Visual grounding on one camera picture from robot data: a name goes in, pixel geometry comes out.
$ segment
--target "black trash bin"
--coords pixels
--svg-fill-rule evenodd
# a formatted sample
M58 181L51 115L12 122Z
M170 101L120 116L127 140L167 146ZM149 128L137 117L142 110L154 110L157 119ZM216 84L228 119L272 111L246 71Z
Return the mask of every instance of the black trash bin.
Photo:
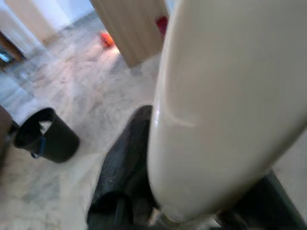
M39 122L49 121L43 134ZM59 118L52 108L32 115L20 127L14 141L15 147L28 150L33 158L43 157L55 163L67 161L79 146L77 135Z

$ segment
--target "orange object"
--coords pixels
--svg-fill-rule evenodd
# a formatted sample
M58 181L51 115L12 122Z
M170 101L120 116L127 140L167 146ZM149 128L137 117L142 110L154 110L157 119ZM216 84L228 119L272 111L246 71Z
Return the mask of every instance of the orange object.
M109 48L114 45L113 38L108 33L100 32L100 41L104 48Z

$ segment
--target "grey marble floor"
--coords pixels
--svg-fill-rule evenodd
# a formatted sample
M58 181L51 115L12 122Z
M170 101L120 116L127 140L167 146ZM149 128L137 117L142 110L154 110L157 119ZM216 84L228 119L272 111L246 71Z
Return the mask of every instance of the grey marble floor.
M0 172L0 229L83 230L105 153L129 115L154 96L160 56L129 69L116 48L104 50L92 14L27 62L0 74L0 104L21 124L51 106L81 145L66 163L33 160L10 147ZM275 165L307 219L307 133Z

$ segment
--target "blue strap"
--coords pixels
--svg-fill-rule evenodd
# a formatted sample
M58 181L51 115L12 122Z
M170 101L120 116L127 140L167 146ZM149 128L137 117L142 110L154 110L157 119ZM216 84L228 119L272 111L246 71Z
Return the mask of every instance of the blue strap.
M44 155L44 151L45 151L45 146L46 146L46 138L45 137L41 137L38 154L35 154L35 153L31 152L32 158L37 159L37 158L43 156Z

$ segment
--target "red object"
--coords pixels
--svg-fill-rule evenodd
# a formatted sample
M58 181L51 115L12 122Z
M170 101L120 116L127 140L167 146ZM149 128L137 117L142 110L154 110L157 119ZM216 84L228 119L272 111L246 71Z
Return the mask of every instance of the red object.
M165 37L168 19L166 16L161 16L159 19L156 20L157 26L161 32L162 38Z
M108 33L100 32L100 41L104 48L110 48L114 45L113 38Z

